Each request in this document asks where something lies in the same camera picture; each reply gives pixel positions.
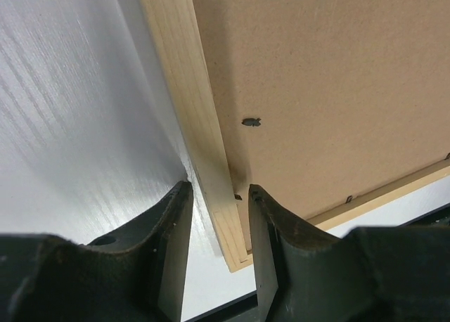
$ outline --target wooden frame edge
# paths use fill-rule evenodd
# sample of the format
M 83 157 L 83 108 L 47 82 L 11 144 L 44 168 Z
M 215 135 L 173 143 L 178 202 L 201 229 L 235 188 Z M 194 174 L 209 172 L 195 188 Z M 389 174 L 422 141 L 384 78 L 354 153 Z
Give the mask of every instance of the wooden frame edge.
M 327 231 L 448 175 L 450 175 L 450 159 L 445 159 L 370 193 L 361 195 L 347 204 L 316 215 L 309 219 L 308 222 L 317 228 Z
M 192 0 L 140 0 L 193 169 L 230 271 L 252 264 L 226 160 Z

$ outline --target brown cardboard panel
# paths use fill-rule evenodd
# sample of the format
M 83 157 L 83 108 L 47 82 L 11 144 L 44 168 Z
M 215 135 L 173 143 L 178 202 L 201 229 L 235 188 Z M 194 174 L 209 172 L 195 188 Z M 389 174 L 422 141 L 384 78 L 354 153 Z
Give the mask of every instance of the brown cardboard panel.
M 450 0 L 193 1 L 244 232 L 249 183 L 310 218 L 450 151 Z

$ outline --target wooden strip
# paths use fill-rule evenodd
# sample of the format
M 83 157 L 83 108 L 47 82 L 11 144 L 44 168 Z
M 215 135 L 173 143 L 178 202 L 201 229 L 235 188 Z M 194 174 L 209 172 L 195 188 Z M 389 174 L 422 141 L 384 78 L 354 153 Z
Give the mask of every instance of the wooden strip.
M 193 2 L 141 4 L 222 252 L 230 271 L 237 271 L 252 258 L 245 249 Z
M 353 199 L 347 204 L 316 215 L 308 220 L 310 224 L 327 231 L 337 225 L 359 217 L 375 208 L 403 197 L 419 188 L 430 185 L 450 175 L 450 159 L 433 164 L 425 169 L 409 174 L 402 179 L 380 187 L 370 193 Z

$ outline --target white surface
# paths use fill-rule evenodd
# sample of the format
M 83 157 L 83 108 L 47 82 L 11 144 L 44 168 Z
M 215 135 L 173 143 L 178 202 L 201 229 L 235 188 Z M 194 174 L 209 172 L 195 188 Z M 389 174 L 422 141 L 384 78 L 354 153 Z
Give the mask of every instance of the white surface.
M 87 243 L 188 171 L 195 210 L 183 319 L 255 289 L 229 273 L 138 0 L 0 0 L 0 231 Z M 450 179 L 331 230 L 397 225 L 450 202 Z

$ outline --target brown fiberboard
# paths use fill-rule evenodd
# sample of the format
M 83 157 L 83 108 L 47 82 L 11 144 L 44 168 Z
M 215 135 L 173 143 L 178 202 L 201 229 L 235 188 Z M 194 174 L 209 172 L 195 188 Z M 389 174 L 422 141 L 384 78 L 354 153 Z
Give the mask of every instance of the brown fiberboard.
M 450 0 L 193 2 L 247 248 L 249 183 L 311 218 L 450 150 Z

